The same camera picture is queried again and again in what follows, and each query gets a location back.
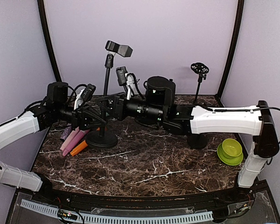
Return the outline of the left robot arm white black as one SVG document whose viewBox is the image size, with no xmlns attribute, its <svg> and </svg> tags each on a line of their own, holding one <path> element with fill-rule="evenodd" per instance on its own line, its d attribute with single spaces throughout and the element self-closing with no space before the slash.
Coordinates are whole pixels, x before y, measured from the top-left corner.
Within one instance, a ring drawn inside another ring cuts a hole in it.
<svg viewBox="0 0 280 224">
<path fill-rule="evenodd" d="M 0 124 L 0 150 L 11 143 L 36 132 L 49 128 L 55 122 L 62 120 L 71 124 L 72 128 L 90 130 L 104 126 L 105 119 L 86 105 L 90 101 L 96 87 L 86 86 L 80 98 L 79 106 L 70 106 L 68 100 L 69 85 L 65 82 L 53 82 L 47 87 L 46 97 L 31 103 L 19 116 Z M 38 196 L 46 203 L 56 200 L 56 192 L 48 185 L 50 181 L 44 176 L 9 166 L 0 161 L 0 183 L 16 188 L 38 192 Z"/>
</svg>

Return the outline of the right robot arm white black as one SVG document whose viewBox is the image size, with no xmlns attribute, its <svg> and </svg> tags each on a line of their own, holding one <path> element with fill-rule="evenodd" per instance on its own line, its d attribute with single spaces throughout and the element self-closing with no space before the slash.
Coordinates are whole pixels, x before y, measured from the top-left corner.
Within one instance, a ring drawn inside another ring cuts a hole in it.
<svg viewBox="0 0 280 224">
<path fill-rule="evenodd" d="M 260 100 L 248 107 L 207 107 L 200 104 L 177 105 L 175 83 L 165 77 L 154 76 L 147 80 L 144 100 L 131 98 L 126 92 L 97 99 L 97 104 L 111 117 L 145 118 L 174 135 L 188 137 L 194 149 L 206 146 L 204 133 L 242 133 L 253 137 L 252 146 L 237 186 L 229 191 L 229 199 L 238 203 L 247 194 L 269 158 L 280 150 L 271 107 Z"/>
</svg>

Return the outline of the pink microphone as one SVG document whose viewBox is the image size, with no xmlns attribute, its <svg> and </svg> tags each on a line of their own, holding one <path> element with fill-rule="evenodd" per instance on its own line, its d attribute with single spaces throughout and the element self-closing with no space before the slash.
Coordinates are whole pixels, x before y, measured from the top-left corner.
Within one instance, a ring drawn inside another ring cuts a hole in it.
<svg viewBox="0 0 280 224">
<path fill-rule="evenodd" d="M 89 132 L 90 130 L 80 130 L 76 128 L 73 130 L 65 142 L 61 145 L 62 156 L 65 157 L 73 148 L 78 144 L 78 142 Z"/>
</svg>

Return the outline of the orange microphone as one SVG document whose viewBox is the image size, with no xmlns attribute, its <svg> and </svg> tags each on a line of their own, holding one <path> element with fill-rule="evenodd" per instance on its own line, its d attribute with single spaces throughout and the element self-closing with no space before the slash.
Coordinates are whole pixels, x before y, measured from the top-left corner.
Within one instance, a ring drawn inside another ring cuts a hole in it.
<svg viewBox="0 0 280 224">
<path fill-rule="evenodd" d="M 86 140 L 83 140 L 81 143 L 80 140 L 82 140 L 90 130 L 79 130 L 77 135 L 74 137 L 74 139 L 70 142 L 70 144 L 67 146 L 67 149 L 70 150 L 70 155 L 75 156 L 78 153 L 80 153 L 82 150 L 84 150 L 88 145 L 86 143 Z"/>
</svg>

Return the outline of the black tripod stand with shock mount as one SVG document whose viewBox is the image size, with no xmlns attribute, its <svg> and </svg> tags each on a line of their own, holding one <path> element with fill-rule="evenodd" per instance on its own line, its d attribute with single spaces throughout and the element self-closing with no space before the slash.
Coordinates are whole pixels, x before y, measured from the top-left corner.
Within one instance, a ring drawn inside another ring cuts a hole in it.
<svg viewBox="0 0 280 224">
<path fill-rule="evenodd" d="M 197 63 L 191 64 L 191 70 L 195 74 L 198 75 L 198 80 L 197 80 L 198 84 L 197 84 L 195 98 L 193 100 L 193 103 L 195 104 L 197 102 L 197 98 L 198 98 L 201 83 L 202 83 L 203 80 L 206 79 L 207 74 L 209 73 L 209 68 L 201 62 L 197 62 Z"/>
</svg>

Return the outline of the cream white microphone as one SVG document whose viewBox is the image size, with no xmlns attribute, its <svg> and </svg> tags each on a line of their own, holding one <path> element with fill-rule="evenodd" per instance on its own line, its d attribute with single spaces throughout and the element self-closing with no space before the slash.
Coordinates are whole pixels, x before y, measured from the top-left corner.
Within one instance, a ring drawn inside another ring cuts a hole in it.
<svg viewBox="0 0 280 224">
<path fill-rule="evenodd" d="M 74 139 L 74 137 L 77 135 L 77 133 L 79 132 L 78 127 L 75 130 L 72 130 L 69 135 L 67 136 L 67 138 L 64 140 L 63 144 L 60 147 L 61 151 L 64 151 L 65 148 L 70 144 L 70 142 Z"/>
</svg>

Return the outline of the glitter microphone with silver grille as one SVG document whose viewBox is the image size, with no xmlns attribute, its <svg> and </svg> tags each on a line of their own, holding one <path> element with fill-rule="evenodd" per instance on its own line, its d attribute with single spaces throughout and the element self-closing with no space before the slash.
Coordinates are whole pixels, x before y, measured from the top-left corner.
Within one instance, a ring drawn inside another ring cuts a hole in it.
<svg viewBox="0 0 280 224">
<path fill-rule="evenodd" d="M 62 132 L 62 134 L 61 134 L 61 136 L 60 136 L 60 140 L 61 140 L 62 142 L 64 142 L 64 141 L 68 138 L 68 136 L 69 136 L 70 133 L 71 133 L 71 127 L 66 127 L 66 128 L 63 130 L 63 132 Z"/>
</svg>

